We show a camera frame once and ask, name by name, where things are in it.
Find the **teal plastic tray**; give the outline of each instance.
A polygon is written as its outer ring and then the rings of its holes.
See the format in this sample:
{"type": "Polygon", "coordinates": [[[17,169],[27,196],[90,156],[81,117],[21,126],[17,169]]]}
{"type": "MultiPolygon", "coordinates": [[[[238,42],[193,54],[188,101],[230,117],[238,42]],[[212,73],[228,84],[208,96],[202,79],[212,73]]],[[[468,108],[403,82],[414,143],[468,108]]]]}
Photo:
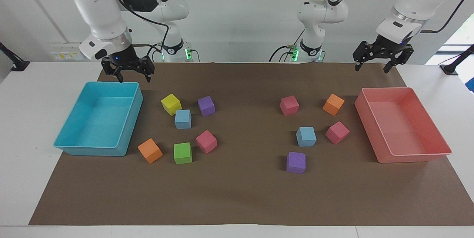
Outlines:
{"type": "Polygon", "coordinates": [[[124,156],[142,101],[138,83],[86,83],[54,147],[71,155],[124,156]]]}

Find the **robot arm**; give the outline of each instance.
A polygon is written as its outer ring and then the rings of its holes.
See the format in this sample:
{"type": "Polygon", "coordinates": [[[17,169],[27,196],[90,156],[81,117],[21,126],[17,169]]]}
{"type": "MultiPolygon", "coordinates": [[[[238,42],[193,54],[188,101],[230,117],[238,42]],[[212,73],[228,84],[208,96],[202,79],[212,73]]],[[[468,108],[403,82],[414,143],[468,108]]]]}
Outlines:
{"type": "Polygon", "coordinates": [[[344,0],[319,0],[304,2],[298,10],[298,19],[304,24],[305,32],[299,44],[301,58],[306,61],[318,59],[326,32],[321,23],[343,22],[348,14],[344,0]]]}
{"type": "Polygon", "coordinates": [[[362,64],[374,58],[390,58],[384,68],[388,73],[393,66],[405,64],[413,53],[408,42],[420,33],[435,15],[437,8],[446,0],[398,0],[390,14],[377,27],[377,39],[373,44],[362,41],[354,51],[356,71],[362,64]]]}
{"type": "MultiPolygon", "coordinates": [[[[162,54],[165,61],[185,61],[188,59],[185,44],[179,29],[171,20],[188,16],[188,5],[184,0],[120,0],[129,9],[142,17],[162,23],[153,24],[163,37],[162,54]]],[[[146,76],[147,81],[154,73],[154,66],[148,56],[138,58],[132,47],[132,39],[127,24],[120,14],[117,0],[74,0],[80,14],[89,25],[91,34],[81,43],[81,52],[91,60],[102,60],[102,67],[108,75],[123,81],[120,71],[134,70],[146,76]]]]}

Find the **orange cube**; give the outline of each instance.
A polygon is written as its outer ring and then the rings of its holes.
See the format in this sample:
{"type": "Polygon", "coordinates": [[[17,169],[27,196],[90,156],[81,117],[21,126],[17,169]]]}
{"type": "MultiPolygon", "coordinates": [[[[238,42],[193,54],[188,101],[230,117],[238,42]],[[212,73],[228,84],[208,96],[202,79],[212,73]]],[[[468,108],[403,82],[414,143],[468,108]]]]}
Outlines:
{"type": "Polygon", "coordinates": [[[344,104],[344,99],[332,94],[323,106],[323,110],[331,115],[336,115],[344,104]]]}
{"type": "Polygon", "coordinates": [[[140,153],[148,161],[148,163],[153,163],[155,160],[163,156],[160,148],[155,144],[152,138],[148,139],[146,142],[138,146],[140,153]]]}

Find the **pink cube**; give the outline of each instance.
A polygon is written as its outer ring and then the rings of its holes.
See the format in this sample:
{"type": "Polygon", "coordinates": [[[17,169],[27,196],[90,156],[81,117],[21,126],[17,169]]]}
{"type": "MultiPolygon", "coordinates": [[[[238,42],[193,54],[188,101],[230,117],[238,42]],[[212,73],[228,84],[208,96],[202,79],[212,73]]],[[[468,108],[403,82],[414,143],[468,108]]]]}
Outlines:
{"type": "Polygon", "coordinates": [[[196,138],[196,142],[198,142],[199,148],[206,154],[217,147],[217,139],[209,131],[205,131],[199,135],[196,138]]]}
{"type": "Polygon", "coordinates": [[[281,99],[280,108],[283,112],[283,115],[291,115],[298,112],[300,105],[298,104],[295,96],[289,96],[281,99]]]}
{"type": "Polygon", "coordinates": [[[349,129],[347,129],[342,122],[337,122],[329,128],[326,132],[326,137],[331,140],[331,142],[337,145],[349,134],[349,129]]]}

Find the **red plastic tray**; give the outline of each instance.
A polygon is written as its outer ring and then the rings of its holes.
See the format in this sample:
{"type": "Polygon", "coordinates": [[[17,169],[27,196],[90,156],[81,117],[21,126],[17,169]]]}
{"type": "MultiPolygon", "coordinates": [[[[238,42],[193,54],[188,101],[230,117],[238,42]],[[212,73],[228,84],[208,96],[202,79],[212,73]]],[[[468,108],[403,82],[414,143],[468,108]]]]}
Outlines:
{"type": "Polygon", "coordinates": [[[452,153],[412,88],[363,88],[355,104],[380,163],[426,162],[452,153]]]}

